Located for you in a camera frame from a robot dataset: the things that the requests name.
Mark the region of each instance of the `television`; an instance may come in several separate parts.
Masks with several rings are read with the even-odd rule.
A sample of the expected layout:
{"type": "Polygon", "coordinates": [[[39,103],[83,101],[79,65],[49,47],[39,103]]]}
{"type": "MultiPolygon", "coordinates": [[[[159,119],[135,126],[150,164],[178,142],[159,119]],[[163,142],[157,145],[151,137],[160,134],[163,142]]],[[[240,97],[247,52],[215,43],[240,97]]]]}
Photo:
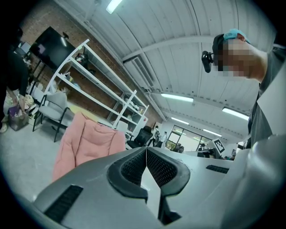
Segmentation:
{"type": "Polygon", "coordinates": [[[49,27],[38,37],[30,51],[44,64],[56,70],[74,49],[65,38],[49,27]]]}

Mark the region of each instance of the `gray chair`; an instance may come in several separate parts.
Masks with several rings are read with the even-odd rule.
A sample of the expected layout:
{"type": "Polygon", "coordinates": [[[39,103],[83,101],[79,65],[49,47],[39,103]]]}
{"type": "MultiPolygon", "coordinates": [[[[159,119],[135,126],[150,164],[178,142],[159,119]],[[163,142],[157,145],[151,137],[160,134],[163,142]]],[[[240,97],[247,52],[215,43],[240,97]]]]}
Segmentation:
{"type": "Polygon", "coordinates": [[[52,95],[44,95],[42,98],[40,107],[35,115],[33,132],[35,130],[37,118],[40,115],[42,115],[41,116],[41,124],[42,124],[43,115],[44,115],[48,117],[49,119],[59,122],[58,128],[55,133],[55,140],[56,140],[57,134],[59,132],[59,128],[61,126],[64,114],[66,113],[67,109],[69,108],[67,107],[67,96],[65,93],[58,91],[52,95]]]}

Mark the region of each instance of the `white shelving unit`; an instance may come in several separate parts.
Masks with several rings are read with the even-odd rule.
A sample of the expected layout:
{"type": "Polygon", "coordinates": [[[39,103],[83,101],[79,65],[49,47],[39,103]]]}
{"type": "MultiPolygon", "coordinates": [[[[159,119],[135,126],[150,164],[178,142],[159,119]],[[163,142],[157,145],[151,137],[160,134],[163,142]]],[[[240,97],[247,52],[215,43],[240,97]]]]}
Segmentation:
{"type": "Polygon", "coordinates": [[[102,106],[103,108],[110,111],[110,114],[114,114],[117,116],[116,120],[113,124],[110,124],[108,126],[112,126],[112,128],[116,128],[118,122],[120,119],[124,119],[128,122],[128,128],[132,130],[127,130],[127,133],[132,134],[134,129],[136,128],[136,125],[140,122],[140,120],[144,117],[145,112],[147,111],[148,106],[146,106],[137,96],[137,91],[132,91],[117,75],[116,73],[87,45],[89,42],[89,39],[84,41],[82,44],[80,44],[59,66],[59,68],[54,73],[53,77],[51,78],[50,82],[48,83],[48,86],[44,92],[44,94],[48,93],[48,90],[54,81],[56,77],[60,78],[62,81],[64,81],[66,84],[71,86],[74,90],[78,91],[88,99],[92,100],[93,102],[97,103],[98,105],[102,106]],[[118,96],[114,91],[112,91],[109,87],[107,87],[105,84],[103,84],[99,79],[96,78],[92,73],[90,73],[87,69],[85,69],[80,63],[78,63],[74,58],[73,55],[81,50],[82,48],[85,48],[85,54],[88,55],[88,60],[91,64],[93,64],[104,76],[106,76],[109,80],[111,80],[123,93],[124,96],[128,97],[128,101],[124,100],[124,96],[120,97],[118,96]],[[118,104],[122,105],[121,111],[118,113],[115,111],[117,106],[115,106],[113,109],[108,107],[107,105],[103,104],[102,102],[98,101],[91,95],[87,94],[85,91],[65,79],[64,75],[60,74],[60,70],[63,68],[65,64],[69,63],[70,67],[73,67],[78,72],[80,72],[84,77],[89,79],[95,86],[103,90],[105,93],[107,93],[109,96],[111,96],[113,99],[117,101],[118,104]],[[140,113],[137,111],[130,103],[131,101],[135,104],[138,104],[139,106],[142,106],[145,108],[144,112],[140,113]],[[125,110],[128,109],[133,112],[133,115],[131,119],[123,116],[123,113],[125,110]]]}

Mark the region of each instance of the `chair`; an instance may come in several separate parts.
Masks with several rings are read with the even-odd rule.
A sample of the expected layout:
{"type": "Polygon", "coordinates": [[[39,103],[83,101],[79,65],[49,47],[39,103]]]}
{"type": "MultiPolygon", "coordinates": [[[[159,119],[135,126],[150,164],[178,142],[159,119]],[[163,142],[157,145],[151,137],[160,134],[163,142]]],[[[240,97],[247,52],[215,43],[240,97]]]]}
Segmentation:
{"type": "Polygon", "coordinates": [[[142,128],[139,131],[139,134],[137,135],[137,137],[134,139],[134,141],[132,141],[132,137],[129,141],[127,141],[127,144],[131,147],[131,148],[137,148],[137,147],[142,147],[145,146],[146,143],[148,142],[148,140],[153,136],[152,134],[152,128],[148,127],[148,126],[144,126],[144,128],[142,128]]]}
{"type": "Polygon", "coordinates": [[[123,132],[96,123],[77,112],[61,139],[53,181],[82,163],[124,150],[123,132]]]}
{"type": "Polygon", "coordinates": [[[54,121],[58,121],[59,125],[55,132],[55,139],[56,140],[57,134],[59,132],[59,128],[61,126],[64,114],[66,113],[67,109],[67,96],[65,93],[58,91],[52,95],[44,95],[42,98],[42,101],[40,103],[40,107],[38,109],[38,112],[35,115],[35,122],[33,126],[33,132],[35,130],[35,125],[37,118],[41,116],[41,124],[43,121],[43,116],[48,117],[49,119],[52,119],[54,121]]]}

